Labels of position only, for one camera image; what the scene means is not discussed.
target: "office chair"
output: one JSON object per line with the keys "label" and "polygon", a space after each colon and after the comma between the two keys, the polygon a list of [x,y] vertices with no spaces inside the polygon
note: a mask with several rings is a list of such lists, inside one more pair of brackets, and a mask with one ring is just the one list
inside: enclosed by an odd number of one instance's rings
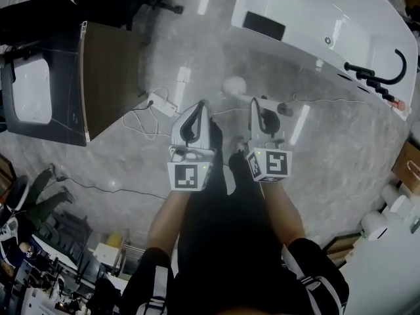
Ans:
{"label": "office chair", "polygon": [[27,45],[91,21],[128,30],[143,5],[182,14],[162,0],[30,0],[0,9],[0,45]]}

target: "power strip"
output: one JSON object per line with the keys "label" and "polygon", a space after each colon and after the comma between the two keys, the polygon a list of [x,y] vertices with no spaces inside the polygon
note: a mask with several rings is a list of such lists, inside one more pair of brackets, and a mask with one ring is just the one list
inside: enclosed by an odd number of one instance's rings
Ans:
{"label": "power strip", "polygon": [[148,103],[151,100],[153,101],[152,107],[167,115],[168,117],[173,117],[175,115],[175,112],[178,110],[178,106],[172,104],[171,102],[168,102],[167,100],[165,101],[165,99],[158,96],[156,93],[152,93],[149,96],[147,100]]}

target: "concrete floor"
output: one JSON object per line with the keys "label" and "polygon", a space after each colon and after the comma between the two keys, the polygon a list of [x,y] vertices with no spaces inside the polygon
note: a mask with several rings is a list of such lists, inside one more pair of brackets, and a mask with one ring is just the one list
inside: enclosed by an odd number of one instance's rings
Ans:
{"label": "concrete floor", "polygon": [[[26,0],[10,0],[11,4]],[[235,43],[229,38],[230,19],[235,0],[169,0],[184,5],[182,16],[166,10],[142,7],[135,19],[134,31],[149,43],[141,53],[139,87],[152,91],[169,90],[169,100],[181,112],[206,98],[213,111],[221,112],[238,104],[221,93],[226,77],[242,76],[248,94],[267,95],[288,101],[294,93],[299,99],[355,99],[346,90],[321,79],[281,58],[268,56]],[[0,0],[0,7],[9,0]],[[412,107],[417,113],[419,85]],[[299,113],[303,103],[292,107]],[[380,191],[391,177],[390,169],[408,136],[414,115],[403,122],[386,108],[358,102],[315,102],[294,151],[293,176],[283,183],[301,212],[308,237],[325,243],[333,236],[358,227],[361,217],[381,205]],[[159,131],[169,133],[173,119],[155,111]],[[139,113],[149,132],[154,120],[149,112]],[[247,131],[247,112],[236,111],[215,116],[224,132],[224,159],[235,135]],[[139,129],[133,114],[126,124]],[[294,124],[283,123],[286,136]],[[49,163],[59,171],[87,185],[107,190],[120,188],[149,192],[166,197],[170,191],[166,162],[170,141],[159,136],[146,140],[134,130],[115,122],[88,147],[66,146],[11,133],[0,135],[0,153],[8,157],[19,175],[31,178]],[[234,185],[226,167],[230,190]],[[80,217],[87,216],[99,232],[129,228],[136,243],[144,243],[150,223],[162,200],[134,193],[106,194],[65,182],[76,203],[64,207]],[[45,195],[53,194],[58,185]]]}

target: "white cable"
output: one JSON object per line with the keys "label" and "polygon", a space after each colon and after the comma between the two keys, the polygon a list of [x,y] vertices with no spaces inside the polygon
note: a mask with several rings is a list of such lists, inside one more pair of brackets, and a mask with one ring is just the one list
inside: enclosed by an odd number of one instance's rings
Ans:
{"label": "white cable", "polygon": [[232,108],[232,109],[227,110],[227,111],[223,111],[223,112],[219,112],[219,113],[212,113],[212,114],[214,116],[217,116],[219,114],[225,114],[225,113],[232,112],[232,111],[249,111],[249,109],[248,108]]}
{"label": "white cable", "polygon": [[168,134],[158,134],[158,130],[159,130],[159,121],[158,121],[158,119],[156,118],[156,116],[154,115],[154,113],[153,113],[153,111],[152,111],[152,109],[151,108],[149,108],[149,110],[150,110],[150,113],[153,115],[153,117],[155,118],[155,120],[156,120],[156,131],[155,131],[155,134],[150,134],[150,133],[145,133],[144,132],[144,129],[143,129],[143,125],[142,125],[142,123],[141,123],[141,121],[140,121],[140,118],[137,116],[137,114],[135,114],[134,112],[133,112],[133,114],[135,115],[135,117],[137,118],[137,120],[138,120],[138,123],[140,124],[140,128],[141,128],[141,131],[139,131],[138,129],[135,129],[134,127],[130,127],[130,126],[127,126],[126,124],[125,124],[125,122],[124,122],[124,115],[123,115],[123,126],[124,127],[126,127],[126,128],[128,128],[128,129],[132,129],[132,130],[134,130],[134,131],[136,131],[136,132],[139,132],[139,133],[141,133],[141,134],[143,134],[148,140],[150,140],[150,141],[152,141],[152,140],[154,140],[156,137],[171,137],[170,135],[168,135]]}
{"label": "white cable", "polygon": [[[316,100],[300,100],[297,99],[297,93],[293,93],[292,100],[289,102],[279,102],[281,104],[291,104],[292,102],[365,102],[364,100],[347,100],[343,98],[337,98],[337,99],[316,99]],[[214,116],[217,116],[219,114],[225,114],[232,111],[249,111],[249,109],[245,108],[232,108],[227,111],[219,112],[219,113],[213,113]]]}
{"label": "white cable", "polygon": [[347,100],[343,98],[337,99],[316,99],[316,100],[300,100],[297,99],[297,93],[293,93],[292,100],[284,102],[283,104],[290,104],[292,102],[365,102],[364,100]]}
{"label": "white cable", "polygon": [[155,93],[157,90],[165,90],[166,91],[166,98],[165,98],[165,103],[166,103],[168,101],[168,98],[169,98],[169,90],[166,87],[157,87],[150,94]]}

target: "wooden panel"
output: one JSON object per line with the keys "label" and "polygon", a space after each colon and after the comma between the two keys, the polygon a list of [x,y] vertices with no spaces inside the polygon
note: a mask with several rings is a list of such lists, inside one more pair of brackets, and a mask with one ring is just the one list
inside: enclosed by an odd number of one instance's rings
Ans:
{"label": "wooden panel", "polygon": [[146,99],[138,87],[142,47],[133,32],[87,23],[79,63],[85,129],[91,140]]}
{"label": "wooden panel", "polygon": [[346,249],[353,249],[353,244],[360,238],[360,234],[335,237],[325,248],[327,254],[337,253]]}
{"label": "wooden panel", "polygon": [[337,259],[344,259],[346,257],[346,255],[348,255],[352,249],[353,248],[351,248],[351,249],[345,249],[345,250],[340,251],[340,252],[329,254],[328,255],[328,258],[330,260],[332,260],[332,261],[335,261]]}
{"label": "wooden panel", "polygon": [[0,174],[8,178],[11,182],[16,180],[16,174],[12,163],[0,154]]}

